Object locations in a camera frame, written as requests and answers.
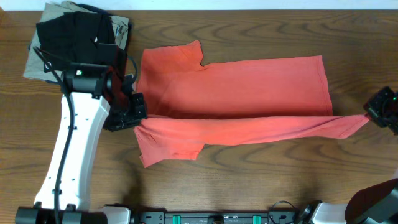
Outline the red printed t-shirt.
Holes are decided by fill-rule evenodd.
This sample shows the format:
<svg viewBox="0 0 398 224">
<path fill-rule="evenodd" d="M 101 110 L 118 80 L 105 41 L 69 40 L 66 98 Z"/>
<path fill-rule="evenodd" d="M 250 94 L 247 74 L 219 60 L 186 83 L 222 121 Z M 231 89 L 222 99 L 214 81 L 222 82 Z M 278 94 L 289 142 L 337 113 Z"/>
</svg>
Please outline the red printed t-shirt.
<svg viewBox="0 0 398 224">
<path fill-rule="evenodd" d="M 321 56 L 202 64 L 199 41 L 143 52 L 137 90 L 147 119 L 134 132 L 145 167 L 194 160 L 205 145 L 320 136 L 344 139 L 363 114 L 335 116 Z"/>
</svg>

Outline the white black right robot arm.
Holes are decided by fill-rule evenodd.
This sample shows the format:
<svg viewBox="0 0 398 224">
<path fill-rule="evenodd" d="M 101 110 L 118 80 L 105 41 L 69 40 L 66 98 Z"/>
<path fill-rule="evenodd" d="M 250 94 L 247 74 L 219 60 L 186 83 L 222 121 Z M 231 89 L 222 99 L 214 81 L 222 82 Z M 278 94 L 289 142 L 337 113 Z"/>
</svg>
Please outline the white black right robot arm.
<svg viewBox="0 0 398 224">
<path fill-rule="evenodd" d="M 397 135 L 397 93 L 388 86 L 364 105 L 368 118 Z M 317 201 L 302 210 L 295 223 L 397 223 L 397 174 L 391 180 L 357 192 L 347 204 Z"/>
</svg>

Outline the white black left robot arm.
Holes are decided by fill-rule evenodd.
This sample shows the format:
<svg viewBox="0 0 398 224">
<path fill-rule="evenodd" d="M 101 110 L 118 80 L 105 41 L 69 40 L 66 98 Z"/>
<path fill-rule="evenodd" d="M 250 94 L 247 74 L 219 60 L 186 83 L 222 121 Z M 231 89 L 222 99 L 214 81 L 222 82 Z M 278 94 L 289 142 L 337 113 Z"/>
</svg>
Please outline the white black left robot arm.
<svg viewBox="0 0 398 224">
<path fill-rule="evenodd" d="M 147 118 L 135 75 L 112 65 L 73 63 L 58 77 L 62 119 L 46 178 L 32 207 L 17 210 L 16 223 L 135 223 L 123 205 L 90 210 L 90 182 L 102 130 L 119 131 Z"/>
</svg>

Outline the black folded garment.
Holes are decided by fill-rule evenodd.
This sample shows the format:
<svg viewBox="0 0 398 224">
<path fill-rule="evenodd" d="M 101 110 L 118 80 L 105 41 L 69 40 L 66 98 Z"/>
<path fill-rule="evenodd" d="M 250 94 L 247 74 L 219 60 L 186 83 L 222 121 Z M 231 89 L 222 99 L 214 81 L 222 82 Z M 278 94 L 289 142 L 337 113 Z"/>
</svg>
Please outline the black folded garment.
<svg viewBox="0 0 398 224">
<path fill-rule="evenodd" d="M 114 44 L 111 18 L 106 14 L 66 12 L 36 24 L 40 48 L 54 70 L 65 70 L 70 62 L 93 63 L 99 43 Z"/>
</svg>

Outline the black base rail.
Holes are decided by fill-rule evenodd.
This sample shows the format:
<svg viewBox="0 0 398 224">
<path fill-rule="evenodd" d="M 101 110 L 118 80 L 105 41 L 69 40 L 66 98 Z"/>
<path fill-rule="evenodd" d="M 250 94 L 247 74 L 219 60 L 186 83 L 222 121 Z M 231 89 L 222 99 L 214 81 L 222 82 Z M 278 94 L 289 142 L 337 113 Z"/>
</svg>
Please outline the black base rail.
<svg viewBox="0 0 398 224">
<path fill-rule="evenodd" d="M 134 211 L 121 205 L 107 205 L 101 209 L 108 223 L 119 224 L 293 224 L 307 223 L 313 206 L 303 210 L 295 207 L 278 209 L 277 202 L 265 212 L 167 212 Z"/>
</svg>

